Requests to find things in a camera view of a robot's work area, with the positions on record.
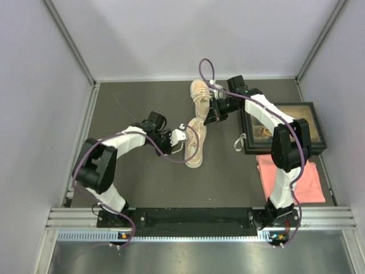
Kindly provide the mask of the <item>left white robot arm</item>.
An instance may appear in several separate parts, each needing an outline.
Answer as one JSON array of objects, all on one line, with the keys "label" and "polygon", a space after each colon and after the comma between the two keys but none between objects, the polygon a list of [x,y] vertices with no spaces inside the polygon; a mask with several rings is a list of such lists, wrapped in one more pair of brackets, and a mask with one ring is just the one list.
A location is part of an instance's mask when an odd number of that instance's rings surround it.
[{"label": "left white robot arm", "polygon": [[186,135],[179,129],[166,130],[166,123],[164,116],[152,111],[147,119],[110,138],[88,138],[83,143],[72,171],[73,183],[82,185],[91,193],[102,209],[110,212],[109,219],[116,226],[124,226],[129,221],[127,202],[113,183],[116,162],[122,155],[146,144],[157,146],[158,156],[170,155],[179,137]]}]

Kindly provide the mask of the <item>white shoelace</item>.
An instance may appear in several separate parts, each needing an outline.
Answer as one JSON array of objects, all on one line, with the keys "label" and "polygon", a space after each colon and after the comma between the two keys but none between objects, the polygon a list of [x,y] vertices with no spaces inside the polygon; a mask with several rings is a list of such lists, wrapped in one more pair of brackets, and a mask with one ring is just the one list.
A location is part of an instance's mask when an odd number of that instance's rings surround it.
[{"label": "white shoelace", "polygon": [[182,151],[183,148],[185,147],[185,145],[190,141],[195,143],[195,146],[197,149],[199,148],[199,145],[201,144],[201,142],[200,142],[200,135],[198,134],[198,132],[194,128],[191,128],[191,127],[187,127],[186,131],[188,134],[188,140],[186,140],[185,142],[181,142],[178,145],[176,145],[175,147],[173,147],[172,154],[176,154],[176,153]]}]

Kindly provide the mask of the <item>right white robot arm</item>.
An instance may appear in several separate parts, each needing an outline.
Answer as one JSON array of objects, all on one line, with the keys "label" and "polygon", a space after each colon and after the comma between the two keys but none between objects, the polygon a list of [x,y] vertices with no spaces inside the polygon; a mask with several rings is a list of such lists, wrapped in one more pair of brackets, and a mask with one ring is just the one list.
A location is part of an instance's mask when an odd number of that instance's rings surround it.
[{"label": "right white robot arm", "polygon": [[204,123],[222,122],[231,112],[243,110],[269,130],[271,158],[277,168],[274,189],[264,213],[252,216],[251,222],[256,229],[281,225],[299,203],[294,189],[312,155],[309,124],[305,119],[283,113],[259,89],[247,88],[242,76],[230,78],[227,83],[228,90],[219,88],[212,80],[207,83],[214,94]]}]

